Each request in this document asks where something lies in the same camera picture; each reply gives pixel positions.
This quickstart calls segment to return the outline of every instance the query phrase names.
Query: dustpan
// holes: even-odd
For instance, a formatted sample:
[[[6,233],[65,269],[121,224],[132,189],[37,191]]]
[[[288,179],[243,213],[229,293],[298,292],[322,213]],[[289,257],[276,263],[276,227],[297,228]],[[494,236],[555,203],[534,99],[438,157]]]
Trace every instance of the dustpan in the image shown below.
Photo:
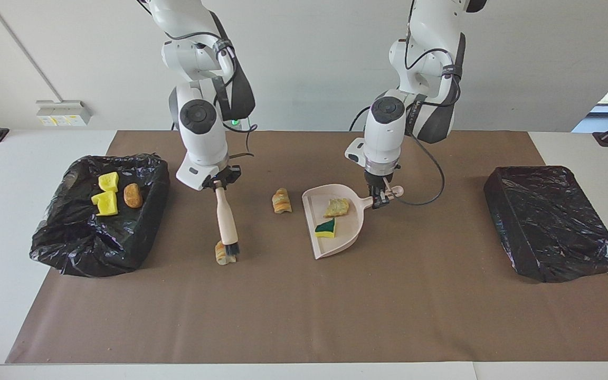
[[[400,186],[393,187],[392,190],[398,197],[403,195],[403,188]],[[330,204],[330,199],[333,198],[348,199],[348,214],[336,218],[335,237],[317,237],[314,233],[316,226],[330,221],[329,218],[323,218],[323,215]],[[372,207],[373,203],[372,197],[361,198],[345,185],[325,185],[306,190],[302,194],[302,202],[309,226],[313,257],[316,260],[342,252],[355,243],[363,227],[365,209]]]

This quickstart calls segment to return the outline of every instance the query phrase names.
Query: brown paper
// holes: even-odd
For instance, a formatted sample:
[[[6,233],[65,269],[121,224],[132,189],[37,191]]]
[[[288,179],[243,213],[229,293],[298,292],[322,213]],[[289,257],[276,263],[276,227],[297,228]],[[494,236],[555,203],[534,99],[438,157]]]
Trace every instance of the brown paper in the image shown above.
[[[243,135],[229,134],[232,153]],[[608,361],[608,275],[540,284],[514,273],[482,186],[496,166],[543,165],[524,132],[453,132],[429,148],[447,175],[434,204],[367,210],[355,245],[314,260],[301,204],[329,183],[367,194],[349,133],[256,132],[227,199],[240,261],[221,267],[211,191],[184,187],[176,132],[118,132],[111,155],[156,152],[171,189],[144,267],[107,279],[51,270],[8,363]],[[406,139],[393,185],[439,189]],[[273,192],[293,213],[274,214]]]

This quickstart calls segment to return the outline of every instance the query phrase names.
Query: black plastic bag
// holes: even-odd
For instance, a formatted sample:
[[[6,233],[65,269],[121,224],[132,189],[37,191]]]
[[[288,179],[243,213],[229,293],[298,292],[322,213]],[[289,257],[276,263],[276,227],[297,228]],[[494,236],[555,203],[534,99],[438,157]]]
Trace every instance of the black plastic bag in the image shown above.
[[[497,168],[484,193],[518,274],[560,283],[608,272],[608,230],[571,170]]]
[[[102,190],[98,176],[119,174],[118,215],[96,216],[91,197]],[[126,205],[123,189],[140,187],[144,204]],[[167,162],[152,154],[80,158],[53,195],[46,217],[32,237],[30,258],[61,274],[106,277],[133,272],[145,261],[166,207],[170,186]]]

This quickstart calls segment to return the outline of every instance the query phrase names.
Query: sponge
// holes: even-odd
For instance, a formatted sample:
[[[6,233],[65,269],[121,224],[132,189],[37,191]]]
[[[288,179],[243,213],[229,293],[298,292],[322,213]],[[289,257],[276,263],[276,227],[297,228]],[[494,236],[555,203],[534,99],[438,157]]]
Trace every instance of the sponge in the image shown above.
[[[119,174],[116,172],[107,173],[97,177],[97,184],[103,192],[118,192]]]
[[[116,193],[104,192],[91,197],[91,202],[97,205],[97,216],[112,216],[119,213],[116,209]]]
[[[323,224],[316,227],[314,234],[317,238],[334,238],[336,233],[337,225],[335,219],[324,222]]]

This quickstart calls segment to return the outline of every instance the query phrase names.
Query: white table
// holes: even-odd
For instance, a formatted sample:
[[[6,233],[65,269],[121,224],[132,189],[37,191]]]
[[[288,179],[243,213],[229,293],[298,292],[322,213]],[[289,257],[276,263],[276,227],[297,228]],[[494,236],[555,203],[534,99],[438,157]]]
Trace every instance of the white table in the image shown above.
[[[75,159],[106,153],[114,131],[13,131],[0,144],[0,378],[608,378],[608,363],[332,365],[3,365],[48,267],[27,257],[30,239]],[[548,165],[576,175],[608,227],[608,149],[589,135],[531,133]]]

